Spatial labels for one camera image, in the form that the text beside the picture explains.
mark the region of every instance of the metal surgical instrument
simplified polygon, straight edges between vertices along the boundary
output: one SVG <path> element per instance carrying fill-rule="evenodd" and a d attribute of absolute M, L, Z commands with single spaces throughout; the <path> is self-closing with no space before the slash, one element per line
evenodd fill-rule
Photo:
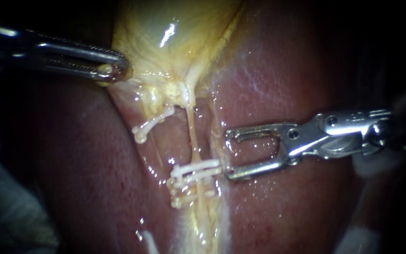
<path fill-rule="evenodd" d="M 102 82 L 115 82 L 129 71 L 123 54 L 32 30 L 0 25 L 0 62 Z"/>
<path fill-rule="evenodd" d="M 354 153 L 375 153 L 386 144 L 391 117 L 392 112 L 387 109 L 347 110 L 320 113 L 301 125 L 272 123 L 229 129 L 225 132 L 227 142 L 275 136 L 280 144 L 272 159 L 246 166 L 230 166 L 226 176 L 230 180 L 250 179 L 296 165 L 306 155 L 334 159 Z"/>

